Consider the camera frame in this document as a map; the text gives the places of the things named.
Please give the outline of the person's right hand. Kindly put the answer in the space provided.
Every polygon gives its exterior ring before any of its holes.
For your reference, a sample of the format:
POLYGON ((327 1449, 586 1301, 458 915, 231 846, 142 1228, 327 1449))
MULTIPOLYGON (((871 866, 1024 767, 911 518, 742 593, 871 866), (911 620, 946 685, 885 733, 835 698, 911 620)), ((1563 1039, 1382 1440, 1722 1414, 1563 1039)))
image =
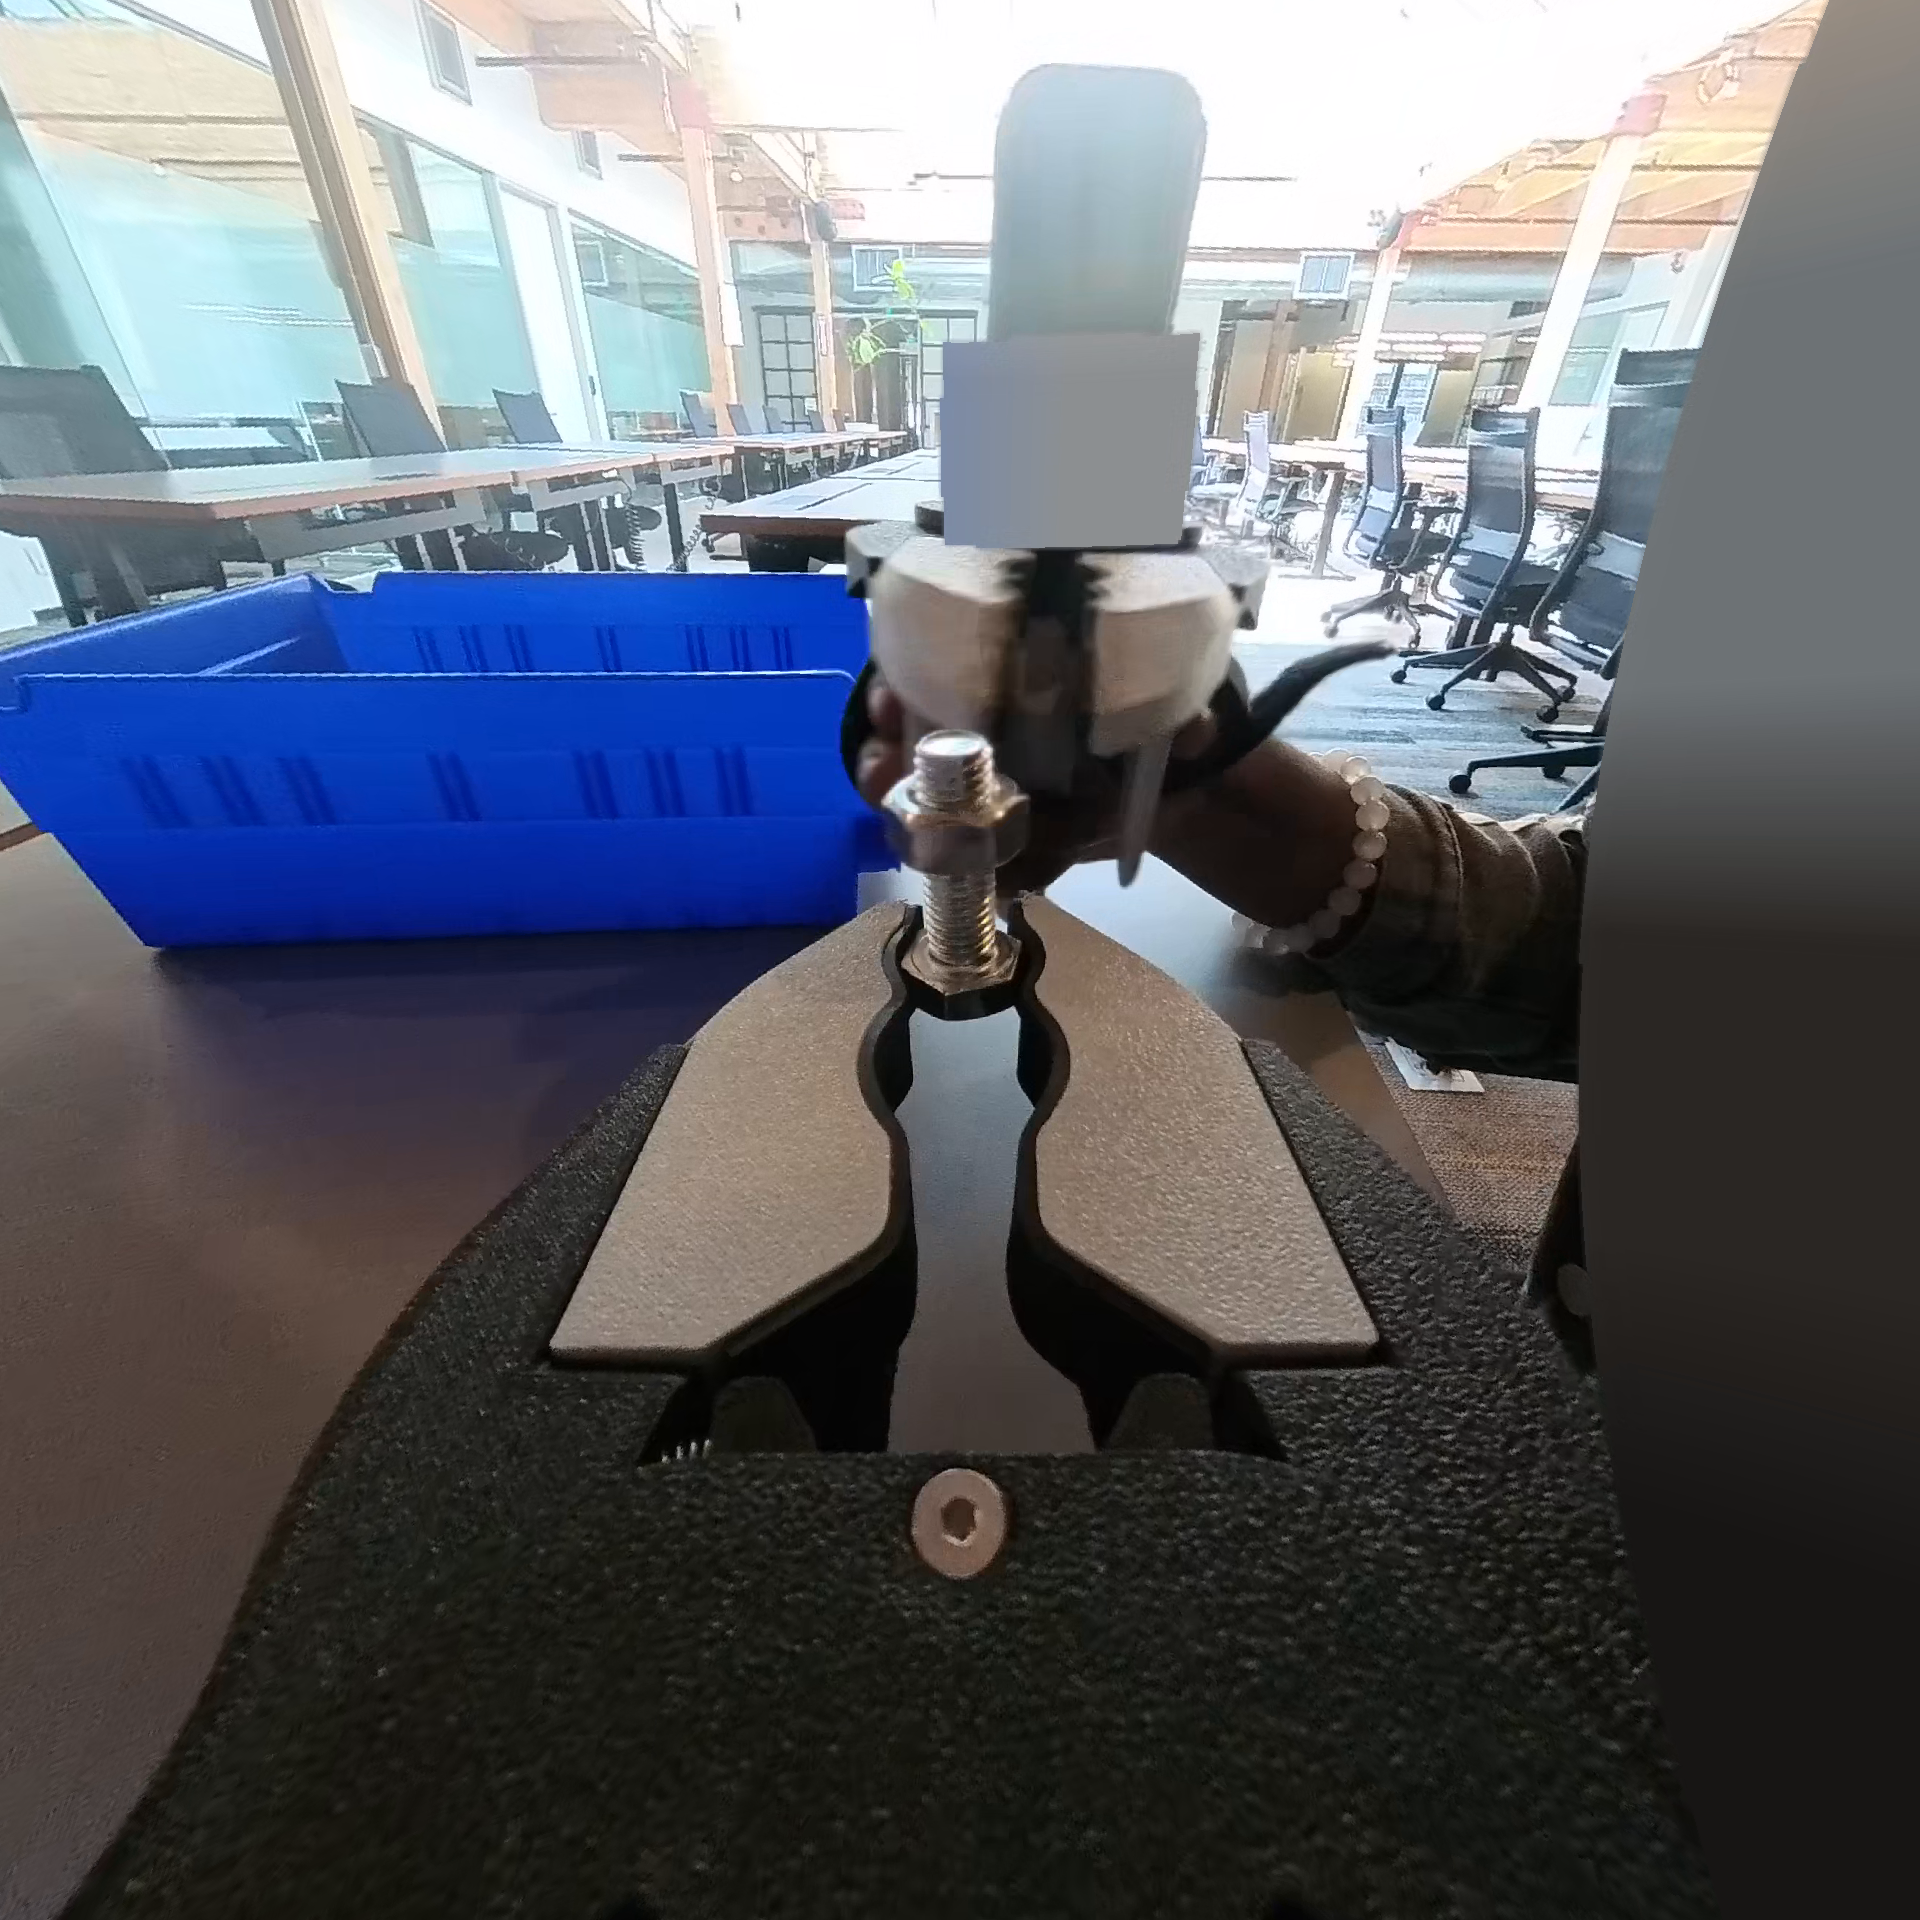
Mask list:
MULTIPOLYGON (((1120 792, 1097 772, 1074 799, 1030 804, 1027 850, 1002 871, 1002 890, 1043 893, 1074 866, 1118 861, 1120 792)), ((1299 926, 1344 883, 1356 809, 1331 767, 1271 739, 1214 780, 1163 799, 1147 852, 1261 926, 1299 926)))

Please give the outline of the potted green plant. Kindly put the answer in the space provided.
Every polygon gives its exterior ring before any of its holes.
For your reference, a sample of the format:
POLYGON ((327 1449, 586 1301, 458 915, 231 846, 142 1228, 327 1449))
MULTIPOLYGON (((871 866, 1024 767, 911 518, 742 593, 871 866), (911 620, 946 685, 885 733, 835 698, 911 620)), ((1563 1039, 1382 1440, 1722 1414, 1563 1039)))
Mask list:
POLYGON ((875 373, 881 363, 896 361, 921 366, 924 355, 924 316, 921 291, 900 252, 881 263, 882 275, 868 286, 879 307, 865 308, 848 325, 846 357, 855 373, 875 373))

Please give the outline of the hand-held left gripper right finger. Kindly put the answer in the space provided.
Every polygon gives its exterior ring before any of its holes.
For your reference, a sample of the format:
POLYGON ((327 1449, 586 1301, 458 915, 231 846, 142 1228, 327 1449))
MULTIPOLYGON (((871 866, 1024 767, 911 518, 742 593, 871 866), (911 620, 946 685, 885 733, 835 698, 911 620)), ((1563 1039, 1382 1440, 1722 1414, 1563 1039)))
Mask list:
POLYGON ((1240 1036, 1043 897, 1014 911, 1014 1320, 1106 1449, 1145 1391, 1213 1445, 1234 1380, 1352 1370, 1380 1330, 1240 1036))

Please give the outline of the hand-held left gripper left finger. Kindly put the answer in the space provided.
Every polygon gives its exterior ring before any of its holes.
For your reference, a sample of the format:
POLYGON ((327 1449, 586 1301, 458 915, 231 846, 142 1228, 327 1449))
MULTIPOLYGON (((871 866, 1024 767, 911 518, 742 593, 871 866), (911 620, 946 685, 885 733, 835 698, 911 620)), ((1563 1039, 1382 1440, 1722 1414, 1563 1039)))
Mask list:
POLYGON ((554 1333, 577 1370, 775 1380, 822 1452, 888 1449, 916 1309, 903 902, 720 1008, 637 1151, 554 1333))

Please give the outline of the blue plastic bin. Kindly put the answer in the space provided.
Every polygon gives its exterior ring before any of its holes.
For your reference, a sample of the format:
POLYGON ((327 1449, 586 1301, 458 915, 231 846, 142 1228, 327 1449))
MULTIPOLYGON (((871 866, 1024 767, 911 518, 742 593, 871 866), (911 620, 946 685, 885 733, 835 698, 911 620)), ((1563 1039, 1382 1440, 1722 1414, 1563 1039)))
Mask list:
POLYGON ((9 649, 4 788, 146 948, 831 926, 867 661, 831 575, 284 579, 9 649))

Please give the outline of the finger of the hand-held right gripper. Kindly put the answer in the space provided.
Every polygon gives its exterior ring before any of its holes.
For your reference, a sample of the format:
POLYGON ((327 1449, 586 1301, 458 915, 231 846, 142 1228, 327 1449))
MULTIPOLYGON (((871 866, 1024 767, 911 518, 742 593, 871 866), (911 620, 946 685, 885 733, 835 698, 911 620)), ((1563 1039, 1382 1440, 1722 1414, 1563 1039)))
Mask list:
POLYGON ((872 661, 907 741, 928 733, 1012 737, 1034 570, 1028 549, 953 542, 900 542, 876 564, 872 661))
POLYGON ((1141 876, 1172 747, 1229 678, 1233 588, 1203 551, 1109 551, 1087 564, 1085 754, 1118 767, 1117 883, 1141 876))

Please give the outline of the wooden desk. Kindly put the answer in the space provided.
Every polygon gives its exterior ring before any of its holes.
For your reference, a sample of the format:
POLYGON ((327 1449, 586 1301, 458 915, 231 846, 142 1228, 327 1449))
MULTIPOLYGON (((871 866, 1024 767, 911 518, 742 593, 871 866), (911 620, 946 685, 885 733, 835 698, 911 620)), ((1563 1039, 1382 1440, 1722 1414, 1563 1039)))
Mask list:
POLYGON ((235 532, 262 564, 286 564, 396 540, 496 530, 515 501, 579 509, 661 483, 650 445, 492 446, 223 468, 162 468, 6 480, 9 537, 53 537, 76 551, 104 619, 146 612, 148 577, 135 534, 218 542, 235 532))
POLYGON ((805 575, 844 564, 855 530, 905 524, 921 532, 942 506, 942 455, 915 448, 846 468, 780 493, 709 506, 701 532, 709 544, 733 544, 749 573, 805 575))

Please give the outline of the steel hex nut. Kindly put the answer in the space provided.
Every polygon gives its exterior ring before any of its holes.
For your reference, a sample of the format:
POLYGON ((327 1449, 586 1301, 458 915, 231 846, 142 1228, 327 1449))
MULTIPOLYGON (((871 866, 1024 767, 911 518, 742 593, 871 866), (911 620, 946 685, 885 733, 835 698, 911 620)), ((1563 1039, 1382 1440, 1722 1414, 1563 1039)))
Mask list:
POLYGON ((930 801, 916 780, 900 780, 879 814, 896 863, 935 878, 995 876, 1030 839, 1030 801, 1012 780, 973 801, 930 801))

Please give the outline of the steel hex bolt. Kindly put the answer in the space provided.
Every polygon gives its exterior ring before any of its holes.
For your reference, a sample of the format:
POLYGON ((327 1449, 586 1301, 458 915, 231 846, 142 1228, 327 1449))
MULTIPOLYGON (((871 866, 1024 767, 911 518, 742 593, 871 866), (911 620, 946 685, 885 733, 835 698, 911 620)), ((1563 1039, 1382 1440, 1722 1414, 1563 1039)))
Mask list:
MULTIPOLYGON (((903 780, 915 780, 933 802, 985 801, 997 780, 1017 785, 998 771, 995 747, 979 733, 924 733, 903 780)), ((916 876, 922 920, 898 954, 916 1005, 949 1022, 991 1018, 1011 1007, 1023 944, 998 920, 1001 871, 993 876, 916 876)))

